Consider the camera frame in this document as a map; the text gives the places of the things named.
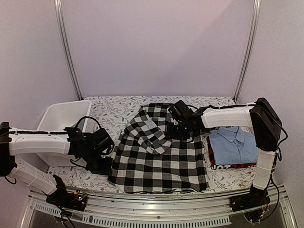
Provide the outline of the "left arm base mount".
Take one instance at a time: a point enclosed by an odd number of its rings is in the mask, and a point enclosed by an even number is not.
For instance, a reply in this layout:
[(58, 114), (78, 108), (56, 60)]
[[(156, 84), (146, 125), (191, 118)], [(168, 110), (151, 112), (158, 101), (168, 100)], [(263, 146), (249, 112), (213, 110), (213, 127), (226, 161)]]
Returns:
[(47, 195), (46, 202), (60, 208), (85, 211), (87, 194), (79, 192), (79, 190), (68, 192), (58, 189), (54, 193)]

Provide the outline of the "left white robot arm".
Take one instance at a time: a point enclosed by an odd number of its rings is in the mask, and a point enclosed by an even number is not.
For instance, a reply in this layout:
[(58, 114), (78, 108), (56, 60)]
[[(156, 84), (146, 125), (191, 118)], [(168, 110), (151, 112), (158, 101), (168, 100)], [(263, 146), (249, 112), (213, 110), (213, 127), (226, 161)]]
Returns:
[(8, 122), (0, 125), (0, 175), (21, 180), (47, 195), (60, 206), (67, 206), (71, 197), (60, 177), (47, 175), (20, 158), (21, 154), (46, 153), (73, 156), (86, 162), (92, 174), (107, 175), (114, 142), (104, 128), (84, 133), (77, 125), (62, 131), (26, 131), (11, 128)]

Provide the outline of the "black white plaid shirt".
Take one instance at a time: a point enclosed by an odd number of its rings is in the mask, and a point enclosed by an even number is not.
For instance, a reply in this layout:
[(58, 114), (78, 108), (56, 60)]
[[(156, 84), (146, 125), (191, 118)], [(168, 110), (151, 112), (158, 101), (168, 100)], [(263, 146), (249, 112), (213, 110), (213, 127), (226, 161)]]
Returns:
[(205, 191), (209, 184), (204, 166), (201, 133), (191, 139), (168, 136), (174, 123), (168, 103), (150, 103), (119, 136), (107, 180), (125, 193)]

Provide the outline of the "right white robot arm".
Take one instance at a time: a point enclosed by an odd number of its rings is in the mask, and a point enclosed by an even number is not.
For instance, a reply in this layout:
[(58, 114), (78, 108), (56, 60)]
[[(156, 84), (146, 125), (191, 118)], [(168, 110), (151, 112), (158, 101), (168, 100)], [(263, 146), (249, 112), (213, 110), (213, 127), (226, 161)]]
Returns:
[(280, 152), (285, 130), (282, 122), (266, 98), (243, 105), (201, 107), (190, 109), (182, 100), (168, 109), (174, 123), (168, 125), (167, 136), (172, 139), (190, 138), (193, 132), (206, 132), (217, 127), (242, 126), (252, 128), (258, 148), (256, 174), (252, 183), (254, 190), (246, 195), (249, 207), (256, 207), (264, 199), (275, 165), (275, 154)]

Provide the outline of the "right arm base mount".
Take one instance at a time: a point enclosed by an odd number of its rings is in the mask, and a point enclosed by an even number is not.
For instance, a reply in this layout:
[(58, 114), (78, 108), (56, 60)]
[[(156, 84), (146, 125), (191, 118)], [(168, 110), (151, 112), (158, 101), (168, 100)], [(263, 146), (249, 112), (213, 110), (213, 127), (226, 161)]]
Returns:
[(243, 211), (245, 219), (251, 223), (257, 223), (263, 219), (270, 209), (269, 203), (267, 190), (251, 189), (249, 193), (229, 198), (232, 211)]

